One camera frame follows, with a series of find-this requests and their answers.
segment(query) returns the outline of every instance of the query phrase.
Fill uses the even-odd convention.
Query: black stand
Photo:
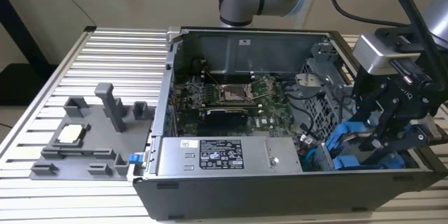
[[[10,0],[0,0],[0,21],[30,64],[10,64],[0,73],[0,105],[30,105],[55,71]]]

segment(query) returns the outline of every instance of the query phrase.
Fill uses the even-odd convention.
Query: sticker
[[[180,140],[180,148],[198,148],[198,140]]]
[[[240,46],[250,46],[251,40],[250,39],[240,39]]]
[[[244,169],[242,140],[200,140],[200,157],[202,169]]]
[[[306,144],[311,144],[314,142],[314,139],[312,138],[308,138],[307,140],[306,140]]]

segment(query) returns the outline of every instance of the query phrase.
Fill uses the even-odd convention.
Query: blue latch
[[[140,165],[143,164],[143,153],[134,153],[130,155],[130,158],[128,158],[128,162],[130,164],[136,164],[136,165]]]

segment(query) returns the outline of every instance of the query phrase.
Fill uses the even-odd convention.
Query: white component
[[[307,140],[306,140],[306,144],[311,144],[314,142],[314,139],[312,138],[308,138]]]
[[[70,124],[64,126],[62,133],[59,134],[58,140],[60,143],[74,143],[83,132],[83,125]]]
[[[198,148],[198,140],[180,140],[180,148]]]
[[[240,39],[239,45],[240,46],[250,46],[251,45],[251,40],[250,39]]]

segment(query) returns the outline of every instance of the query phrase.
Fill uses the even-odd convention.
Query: gray post
[[[103,100],[104,112],[111,119],[115,131],[124,132],[127,130],[127,125],[123,122],[122,112],[115,103],[112,90],[114,86],[111,83],[99,83],[95,89],[95,95]]]

